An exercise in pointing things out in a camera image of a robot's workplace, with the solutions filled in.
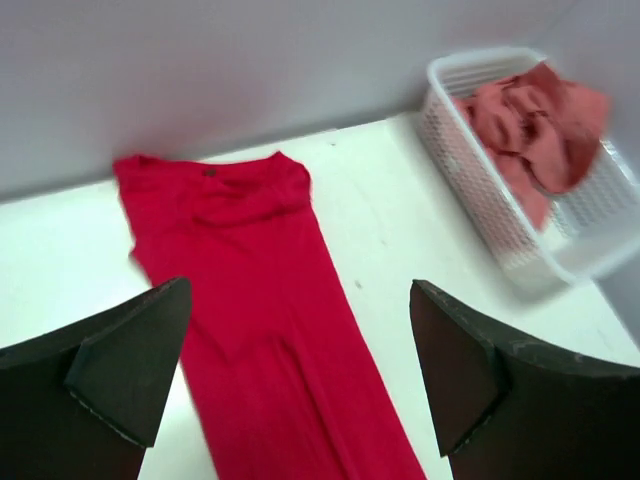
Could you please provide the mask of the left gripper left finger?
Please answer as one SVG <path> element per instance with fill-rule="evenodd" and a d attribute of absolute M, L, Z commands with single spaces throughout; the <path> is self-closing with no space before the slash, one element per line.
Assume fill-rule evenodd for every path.
<path fill-rule="evenodd" d="M 192 309 L 171 279 L 1 351 L 4 479 L 135 479 L 154 446 Z"/>

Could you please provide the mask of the red t shirt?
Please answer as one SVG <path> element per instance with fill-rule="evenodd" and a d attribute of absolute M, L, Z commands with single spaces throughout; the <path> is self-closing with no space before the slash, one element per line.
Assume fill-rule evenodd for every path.
<path fill-rule="evenodd" d="M 420 479 L 423 470 L 285 156 L 113 165 L 153 285 L 192 287 L 181 364 L 222 479 Z"/>

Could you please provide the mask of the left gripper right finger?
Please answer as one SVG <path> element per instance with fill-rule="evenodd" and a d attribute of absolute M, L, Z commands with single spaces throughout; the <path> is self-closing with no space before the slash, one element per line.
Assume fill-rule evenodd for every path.
<path fill-rule="evenodd" d="M 639 371 L 482 314 L 425 280 L 410 319 L 437 445 L 457 479 L 635 479 Z"/>

